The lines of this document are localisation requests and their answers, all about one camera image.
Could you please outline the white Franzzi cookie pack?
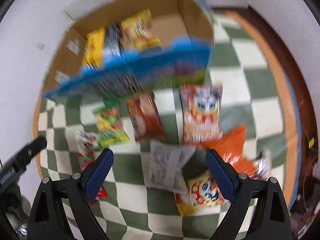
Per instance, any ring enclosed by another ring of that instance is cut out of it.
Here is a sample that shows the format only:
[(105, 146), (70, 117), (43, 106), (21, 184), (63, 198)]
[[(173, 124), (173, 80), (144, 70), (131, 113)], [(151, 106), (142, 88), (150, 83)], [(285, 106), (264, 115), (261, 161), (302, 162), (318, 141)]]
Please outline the white Franzzi cookie pack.
[(169, 145), (158, 140), (150, 141), (150, 186), (173, 193), (186, 193), (187, 186), (182, 169), (195, 154), (191, 145)]

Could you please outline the cardboard box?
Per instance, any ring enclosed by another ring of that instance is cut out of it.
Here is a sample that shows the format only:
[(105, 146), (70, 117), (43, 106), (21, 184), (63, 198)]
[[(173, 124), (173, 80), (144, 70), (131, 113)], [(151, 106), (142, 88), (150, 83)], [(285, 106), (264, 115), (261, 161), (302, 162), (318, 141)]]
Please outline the cardboard box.
[(202, 0), (114, 0), (65, 32), (42, 86), (60, 101), (203, 83), (214, 45)]

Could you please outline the yellow and black snack pack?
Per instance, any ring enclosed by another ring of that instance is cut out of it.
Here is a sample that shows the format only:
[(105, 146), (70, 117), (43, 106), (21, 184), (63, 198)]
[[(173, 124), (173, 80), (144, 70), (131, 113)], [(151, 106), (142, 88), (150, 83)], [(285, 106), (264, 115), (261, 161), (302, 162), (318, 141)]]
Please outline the yellow and black snack pack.
[(82, 65), (91, 69), (103, 68), (106, 62), (120, 56), (119, 39), (120, 31), (115, 23), (87, 34)]

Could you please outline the red-brown snack bag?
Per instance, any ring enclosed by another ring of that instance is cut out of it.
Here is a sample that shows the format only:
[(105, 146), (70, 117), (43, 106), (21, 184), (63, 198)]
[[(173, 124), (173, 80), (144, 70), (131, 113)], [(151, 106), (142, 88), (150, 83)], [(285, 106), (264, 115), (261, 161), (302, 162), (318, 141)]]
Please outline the red-brown snack bag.
[(127, 98), (126, 105), (136, 141), (150, 140), (164, 135), (153, 93), (144, 93)]

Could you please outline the yellow panda snack bag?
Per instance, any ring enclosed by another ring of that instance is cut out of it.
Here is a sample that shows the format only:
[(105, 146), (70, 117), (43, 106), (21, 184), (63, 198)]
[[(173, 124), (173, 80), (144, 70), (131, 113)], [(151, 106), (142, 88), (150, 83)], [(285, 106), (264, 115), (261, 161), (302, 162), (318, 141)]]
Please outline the yellow panda snack bag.
[(226, 205), (225, 200), (209, 170), (186, 182), (187, 192), (174, 194), (180, 216), (187, 216), (200, 209)]

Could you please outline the orange panda snack bag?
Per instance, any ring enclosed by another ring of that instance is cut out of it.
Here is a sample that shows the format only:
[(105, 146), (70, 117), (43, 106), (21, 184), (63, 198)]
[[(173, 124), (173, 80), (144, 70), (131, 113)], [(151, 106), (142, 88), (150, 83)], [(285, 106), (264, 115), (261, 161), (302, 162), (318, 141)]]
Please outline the orange panda snack bag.
[(222, 93), (222, 83), (180, 87), (184, 144), (199, 147), (205, 141), (222, 138), (219, 128)]

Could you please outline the green fruit candy bag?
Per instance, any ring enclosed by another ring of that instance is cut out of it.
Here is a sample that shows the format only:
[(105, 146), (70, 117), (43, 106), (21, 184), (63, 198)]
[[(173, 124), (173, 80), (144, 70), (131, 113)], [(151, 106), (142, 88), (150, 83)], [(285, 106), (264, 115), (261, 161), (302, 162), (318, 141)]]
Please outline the green fruit candy bag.
[(129, 141), (119, 114), (119, 106), (119, 100), (113, 98), (104, 102), (103, 107), (92, 111), (96, 119), (99, 143), (102, 147)]

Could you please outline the small red snack packet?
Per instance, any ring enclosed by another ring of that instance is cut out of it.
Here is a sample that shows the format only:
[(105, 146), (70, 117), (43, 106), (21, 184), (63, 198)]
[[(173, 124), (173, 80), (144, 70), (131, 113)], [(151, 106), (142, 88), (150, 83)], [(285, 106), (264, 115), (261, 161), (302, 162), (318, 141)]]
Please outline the small red snack packet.
[(96, 199), (106, 199), (107, 193), (103, 187), (105, 179), (103, 163), (96, 160), (93, 152), (88, 155), (78, 152), (76, 156), (82, 171), (81, 186), (84, 189), (85, 200), (93, 203)]

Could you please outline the bright orange snack bag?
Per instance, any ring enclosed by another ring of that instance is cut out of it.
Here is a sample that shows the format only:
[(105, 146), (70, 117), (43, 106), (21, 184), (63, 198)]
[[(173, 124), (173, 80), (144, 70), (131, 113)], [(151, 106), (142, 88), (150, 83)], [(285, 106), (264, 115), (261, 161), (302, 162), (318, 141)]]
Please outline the bright orange snack bag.
[(253, 175), (257, 168), (252, 161), (243, 156), (246, 125), (240, 124), (225, 133), (221, 139), (201, 143), (208, 150), (214, 149), (226, 163), (230, 163), (238, 173)]

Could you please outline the yellow cracker snack bag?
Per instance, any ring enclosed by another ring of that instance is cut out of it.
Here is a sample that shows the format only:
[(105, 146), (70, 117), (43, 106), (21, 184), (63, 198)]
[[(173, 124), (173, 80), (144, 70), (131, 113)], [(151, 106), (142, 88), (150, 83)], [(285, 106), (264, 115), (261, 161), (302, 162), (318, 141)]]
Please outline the yellow cracker snack bag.
[(119, 24), (120, 44), (124, 49), (145, 50), (159, 47), (161, 42), (151, 32), (152, 13), (145, 9)]

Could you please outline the small white candy packet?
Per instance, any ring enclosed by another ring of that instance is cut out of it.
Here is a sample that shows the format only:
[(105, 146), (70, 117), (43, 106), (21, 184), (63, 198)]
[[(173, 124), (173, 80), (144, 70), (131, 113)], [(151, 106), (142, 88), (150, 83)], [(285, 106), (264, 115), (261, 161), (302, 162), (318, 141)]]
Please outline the small white candy packet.
[(76, 145), (78, 152), (83, 155), (88, 155), (90, 152), (99, 148), (99, 136), (93, 132), (80, 132), (75, 133)]

